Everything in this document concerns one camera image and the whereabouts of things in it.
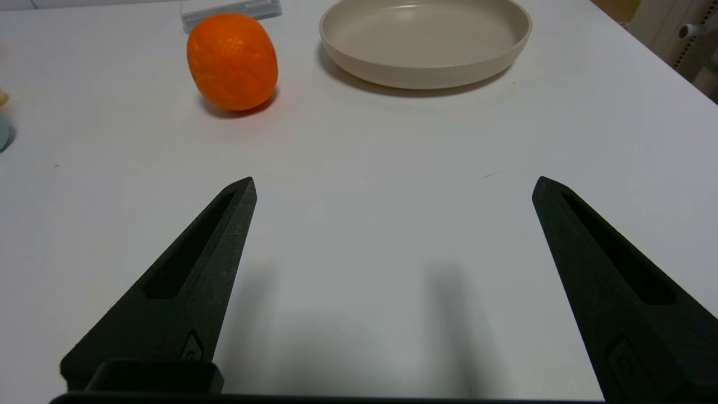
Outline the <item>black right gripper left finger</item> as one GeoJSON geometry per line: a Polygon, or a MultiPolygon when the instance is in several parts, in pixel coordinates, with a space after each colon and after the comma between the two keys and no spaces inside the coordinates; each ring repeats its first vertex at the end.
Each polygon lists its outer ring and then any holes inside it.
{"type": "Polygon", "coordinates": [[[256,202],[251,177],[211,200],[62,358],[69,391],[109,360],[212,360],[256,202]]]}

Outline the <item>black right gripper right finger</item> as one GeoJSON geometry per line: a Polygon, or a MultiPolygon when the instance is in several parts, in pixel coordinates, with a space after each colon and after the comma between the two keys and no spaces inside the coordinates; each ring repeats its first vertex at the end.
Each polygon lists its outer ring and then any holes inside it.
{"type": "Polygon", "coordinates": [[[715,403],[716,317],[561,182],[532,202],[605,401],[715,403]]]}

